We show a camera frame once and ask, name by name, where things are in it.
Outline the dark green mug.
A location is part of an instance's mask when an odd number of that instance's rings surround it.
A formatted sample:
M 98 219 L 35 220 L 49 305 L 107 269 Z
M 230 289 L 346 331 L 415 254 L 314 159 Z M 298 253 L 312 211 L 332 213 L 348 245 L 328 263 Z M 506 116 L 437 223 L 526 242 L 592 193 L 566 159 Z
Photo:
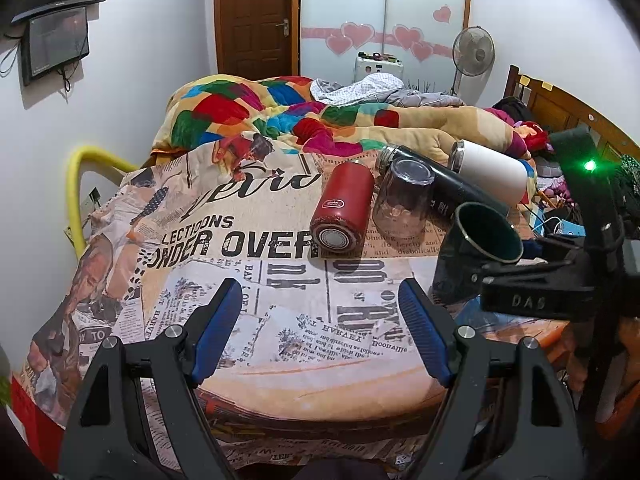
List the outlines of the dark green mug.
M 518 231 L 494 208 L 461 204 L 440 245 L 432 294 L 436 304 L 458 304 L 480 293 L 486 264 L 515 264 L 524 252 Z

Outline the clear glass cup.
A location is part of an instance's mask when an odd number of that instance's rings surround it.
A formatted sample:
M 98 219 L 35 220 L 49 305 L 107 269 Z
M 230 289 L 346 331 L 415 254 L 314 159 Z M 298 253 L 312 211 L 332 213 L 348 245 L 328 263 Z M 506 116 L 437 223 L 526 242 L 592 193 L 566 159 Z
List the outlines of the clear glass cup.
M 426 223 L 433 171 L 424 162 L 410 158 L 395 159 L 382 180 L 372 220 L 382 237 L 388 240 L 415 240 Z

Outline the black thermos bottle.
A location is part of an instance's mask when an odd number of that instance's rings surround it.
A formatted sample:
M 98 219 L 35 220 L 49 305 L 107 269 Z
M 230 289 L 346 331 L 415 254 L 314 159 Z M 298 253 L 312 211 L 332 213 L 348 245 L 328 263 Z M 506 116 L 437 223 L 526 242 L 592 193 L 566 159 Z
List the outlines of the black thermos bottle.
M 434 174 L 435 180 L 432 184 L 431 208 L 442 217 L 451 220 L 454 218 L 454 210 L 466 202 L 482 203 L 495 211 L 500 212 L 503 217 L 509 215 L 510 207 L 500 200 L 496 200 L 479 186 L 469 179 L 460 177 L 454 171 L 442 166 L 426 156 L 423 156 L 405 145 L 387 145 L 378 153 L 375 168 L 381 177 L 384 177 L 387 170 L 392 166 L 392 162 L 399 159 L 411 159 L 423 162 L 425 166 Z

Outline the white thermos bottle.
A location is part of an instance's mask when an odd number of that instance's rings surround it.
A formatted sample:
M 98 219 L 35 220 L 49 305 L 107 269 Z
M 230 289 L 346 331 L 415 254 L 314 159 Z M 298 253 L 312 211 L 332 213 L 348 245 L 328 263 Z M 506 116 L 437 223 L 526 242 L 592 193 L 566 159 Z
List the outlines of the white thermos bottle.
M 518 159 L 470 141 L 458 141 L 449 155 L 449 168 L 510 206 L 527 197 L 528 172 Z

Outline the red thermos bottle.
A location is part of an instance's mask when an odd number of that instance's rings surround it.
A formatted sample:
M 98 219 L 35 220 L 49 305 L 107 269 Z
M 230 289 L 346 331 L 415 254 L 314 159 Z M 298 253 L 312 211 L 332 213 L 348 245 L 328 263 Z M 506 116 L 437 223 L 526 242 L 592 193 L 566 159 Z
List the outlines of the red thermos bottle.
M 373 188 L 373 174 L 360 162 L 341 162 L 333 169 L 309 225 L 322 249 L 344 254 L 362 245 Z

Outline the wooden headboard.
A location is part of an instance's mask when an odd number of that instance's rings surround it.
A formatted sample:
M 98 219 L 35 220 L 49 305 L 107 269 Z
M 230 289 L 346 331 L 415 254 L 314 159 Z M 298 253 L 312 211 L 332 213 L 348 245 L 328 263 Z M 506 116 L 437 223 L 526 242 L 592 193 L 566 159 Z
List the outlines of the wooden headboard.
M 604 115 L 560 87 L 530 78 L 516 65 L 509 67 L 504 97 L 517 96 L 534 121 L 548 133 L 578 126 L 588 128 L 602 158 L 618 162 L 623 155 L 639 159 L 639 147 Z

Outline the newspaper print bed sheet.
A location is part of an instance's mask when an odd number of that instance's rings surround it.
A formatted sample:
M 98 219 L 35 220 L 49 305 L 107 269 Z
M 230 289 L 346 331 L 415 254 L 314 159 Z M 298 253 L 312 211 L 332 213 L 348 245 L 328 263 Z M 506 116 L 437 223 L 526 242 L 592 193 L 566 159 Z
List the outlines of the newspaper print bed sheet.
M 352 456 L 406 469 L 444 389 L 424 370 L 398 290 L 405 278 L 431 285 L 448 226 L 428 218 L 413 242 L 370 228 L 356 252 L 325 252 L 309 223 L 336 166 L 279 142 L 214 142 L 127 174 L 92 215 L 70 289 L 13 378 L 38 453 L 55 456 L 106 337 L 153 339 L 234 278 L 241 313 L 198 388 L 228 461 Z

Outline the white standing fan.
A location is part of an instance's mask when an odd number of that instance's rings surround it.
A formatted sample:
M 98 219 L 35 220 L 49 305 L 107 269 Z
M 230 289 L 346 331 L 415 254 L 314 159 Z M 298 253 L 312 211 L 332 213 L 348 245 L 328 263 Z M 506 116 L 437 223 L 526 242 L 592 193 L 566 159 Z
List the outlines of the white standing fan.
M 458 33 L 451 48 L 456 68 L 451 91 L 457 94 L 462 77 L 477 77 L 490 69 L 496 48 L 491 34 L 482 26 L 470 26 Z

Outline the white checked cloth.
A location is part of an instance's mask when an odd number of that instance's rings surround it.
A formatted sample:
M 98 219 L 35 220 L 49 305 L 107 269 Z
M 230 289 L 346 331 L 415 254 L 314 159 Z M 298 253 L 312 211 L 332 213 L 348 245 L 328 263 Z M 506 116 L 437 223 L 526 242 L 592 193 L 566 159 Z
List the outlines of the white checked cloth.
M 324 79 L 314 79 L 311 81 L 310 94 L 315 101 L 329 106 L 349 106 L 384 102 L 391 94 L 403 88 L 404 82 L 392 74 L 372 73 L 347 86 Z

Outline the white appliance with hearts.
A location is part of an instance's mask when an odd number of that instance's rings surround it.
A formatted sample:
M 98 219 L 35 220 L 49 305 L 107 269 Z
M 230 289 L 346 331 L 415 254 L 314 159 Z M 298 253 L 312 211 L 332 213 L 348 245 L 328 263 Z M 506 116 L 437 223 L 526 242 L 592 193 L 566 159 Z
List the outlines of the white appliance with hearts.
M 360 51 L 356 56 L 353 81 L 360 81 L 374 73 L 391 74 L 399 79 L 404 78 L 404 64 L 399 58 L 390 54 Z

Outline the frosted glass sliding door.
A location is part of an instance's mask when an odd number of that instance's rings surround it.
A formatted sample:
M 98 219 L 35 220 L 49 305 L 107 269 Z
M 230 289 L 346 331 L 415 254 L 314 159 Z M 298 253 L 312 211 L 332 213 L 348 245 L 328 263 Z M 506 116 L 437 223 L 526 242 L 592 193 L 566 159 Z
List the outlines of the frosted glass sliding door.
M 447 91 L 469 13 L 470 0 L 300 0 L 299 71 L 351 84 L 358 53 L 388 54 L 406 86 Z

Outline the colourful patchwork quilt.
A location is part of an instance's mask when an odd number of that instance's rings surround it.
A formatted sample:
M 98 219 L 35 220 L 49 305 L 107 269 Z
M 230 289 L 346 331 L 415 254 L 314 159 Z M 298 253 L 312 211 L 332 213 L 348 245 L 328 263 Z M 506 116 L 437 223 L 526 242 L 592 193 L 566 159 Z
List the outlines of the colourful patchwork quilt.
M 482 108 L 398 107 L 384 102 L 334 106 L 312 98 L 306 77 L 249 80 L 221 74 L 191 81 L 171 96 L 151 152 L 177 157 L 240 134 L 338 157 L 395 144 L 446 164 L 458 141 L 516 159 L 530 156 L 518 129 Z

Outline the brown wooden door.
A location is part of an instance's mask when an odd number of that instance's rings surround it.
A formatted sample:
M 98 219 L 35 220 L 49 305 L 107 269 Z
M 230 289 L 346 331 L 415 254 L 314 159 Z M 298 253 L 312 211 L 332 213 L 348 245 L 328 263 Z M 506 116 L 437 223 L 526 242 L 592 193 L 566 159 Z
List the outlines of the brown wooden door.
M 217 70 L 250 80 L 299 73 L 299 0 L 214 0 Z

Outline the grey wall mounted box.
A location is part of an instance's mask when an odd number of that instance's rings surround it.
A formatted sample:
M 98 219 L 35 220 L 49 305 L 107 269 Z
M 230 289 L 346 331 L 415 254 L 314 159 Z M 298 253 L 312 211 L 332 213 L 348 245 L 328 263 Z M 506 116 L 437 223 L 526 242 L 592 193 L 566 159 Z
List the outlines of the grey wall mounted box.
M 30 18 L 20 47 L 24 86 L 85 58 L 90 52 L 88 31 L 88 11 L 85 6 Z

